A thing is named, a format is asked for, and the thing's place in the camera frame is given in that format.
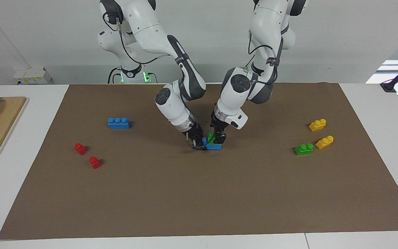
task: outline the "toy block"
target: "toy block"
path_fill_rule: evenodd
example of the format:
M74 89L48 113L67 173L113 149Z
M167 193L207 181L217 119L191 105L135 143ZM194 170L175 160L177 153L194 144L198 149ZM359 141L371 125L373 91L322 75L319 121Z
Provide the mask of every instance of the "toy block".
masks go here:
M208 144L213 145L215 143L216 137L214 132L209 132L208 133Z
M87 148L85 148L80 143L75 144L75 150L82 156L87 152Z
M202 137L202 142L204 143L204 145L207 143L207 141L208 140L206 137ZM205 148L207 148L207 150L222 150L222 145L208 143L207 145L205 145Z
M326 120L321 119L321 120L316 120L313 123L310 124L310 129L312 132L322 130L326 126Z
M94 169L97 169L102 165L101 162L95 156L90 157L89 161Z
M296 151L297 156L311 154L314 151L314 145L313 144L299 145L294 151Z
M325 137L321 140L319 140L319 142L316 143L317 148L319 148L319 150L326 148L327 146L331 145L334 142L334 137L333 136L328 136Z
M110 129L130 129L130 121L126 118L109 118L108 126Z

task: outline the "brown table mat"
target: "brown table mat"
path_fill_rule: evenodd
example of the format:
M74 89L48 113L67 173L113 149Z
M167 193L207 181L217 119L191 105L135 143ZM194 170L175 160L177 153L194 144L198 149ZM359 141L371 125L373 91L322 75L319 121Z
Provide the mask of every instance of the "brown table mat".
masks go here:
M0 240L398 230L398 187L338 84L276 84L221 151L188 147L153 102L161 87L71 85ZM188 105L208 119L220 86L207 88ZM330 147L294 154L327 135Z

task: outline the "green block stud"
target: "green block stud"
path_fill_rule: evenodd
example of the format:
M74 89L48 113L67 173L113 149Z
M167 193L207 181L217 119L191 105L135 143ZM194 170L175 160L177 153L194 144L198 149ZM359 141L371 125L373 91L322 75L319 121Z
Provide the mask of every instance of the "green block stud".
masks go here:
M215 139L216 139L216 136L215 136L215 133L214 132L209 132L208 133L208 144L209 145L214 145L215 144Z
M294 151L296 151L297 156L311 154L314 151L314 145L313 144L299 145Z

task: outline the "white table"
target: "white table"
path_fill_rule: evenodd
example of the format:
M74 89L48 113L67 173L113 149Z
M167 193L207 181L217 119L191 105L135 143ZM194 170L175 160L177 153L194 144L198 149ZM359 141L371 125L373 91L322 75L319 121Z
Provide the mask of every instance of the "white table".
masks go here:
M379 85L341 87L398 184L398 96L385 93ZM0 230L67 88L68 85L0 86L0 96L30 99L0 155ZM0 241L0 248L393 249L398 248L398 232Z

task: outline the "red building block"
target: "red building block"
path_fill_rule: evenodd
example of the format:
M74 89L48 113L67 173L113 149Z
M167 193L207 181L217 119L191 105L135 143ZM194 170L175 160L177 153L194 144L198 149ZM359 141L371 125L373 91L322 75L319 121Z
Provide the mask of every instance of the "red building block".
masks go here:
M90 164L93 166L94 169L97 169L99 168L99 166L102 165L95 156L90 157Z
M75 150L82 156L87 152L87 148L82 146L80 143L75 144Z

